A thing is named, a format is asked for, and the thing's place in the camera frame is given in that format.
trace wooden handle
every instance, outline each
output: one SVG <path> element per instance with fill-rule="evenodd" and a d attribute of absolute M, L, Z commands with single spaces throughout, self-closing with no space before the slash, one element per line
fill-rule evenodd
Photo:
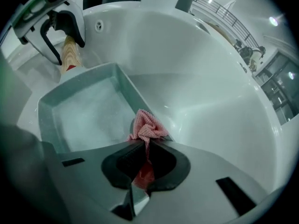
<path fill-rule="evenodd" d="M 61 74 L 64 74 L 73 66 L 81 66 L 77 46 L 75 40 L 71 36 L 67 35 L 65 38 L 61 59 Z"/>

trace pink rag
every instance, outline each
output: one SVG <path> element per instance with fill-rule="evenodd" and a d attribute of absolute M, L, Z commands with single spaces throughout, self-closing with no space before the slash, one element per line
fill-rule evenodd
<path fill-rule="evenodd" d="M 128 141 L 142 139 L 145 142 L 147 161 L 133 180 L 137 187 L 146 189 L 148 184 L 155 179 L 154 170 L 149 161 L 150 138 L 159 139 L 167 135 L 167 130 L 152 114 L 145 110 L 138 110 L 133 124 L 133 133 L 129 135 Z"/>

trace window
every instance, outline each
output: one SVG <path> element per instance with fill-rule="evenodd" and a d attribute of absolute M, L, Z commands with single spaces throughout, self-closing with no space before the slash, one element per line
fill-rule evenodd
<path fill-rule="evenodd" d="M 256 76 L 271 101 L 280 124 L 290 121 L 299 110 L 299 65 L 278 52 Z"/>

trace red cloth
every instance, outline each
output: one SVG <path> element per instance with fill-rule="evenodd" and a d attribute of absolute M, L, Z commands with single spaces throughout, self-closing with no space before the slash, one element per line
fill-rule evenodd
<path fill-rule="evenodd" d="M 133 133 L 129 135 L 128 141 L 142 139 L 145 142 L 147 161 L 133 180 L 137 187 L 146 189 L 148 184 L 155 179 L 153 167 L 149 161 L 150 138 L 159 139 L 167 135 L 167 130 L 159 120 L 145 110 L 138 110 L 133 124 Z"/>

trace railing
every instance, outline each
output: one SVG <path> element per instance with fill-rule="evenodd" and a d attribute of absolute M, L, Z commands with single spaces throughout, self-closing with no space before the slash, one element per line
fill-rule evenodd
<path fill-rule="evenodd" d="M 257 42 L 250 34 L 250 32 L 246 29 L 246 27 L 218 2 L 215 2 L 214 0 L 193 1 L 200 4 L 202 7 L 205 7 L 207 10 L 215 13 L 220 19 L 224 20 L 227 24 L 229 24 L 235 31 L 236 35 L 245 45 L 249 47 L 258 47 Z"/>

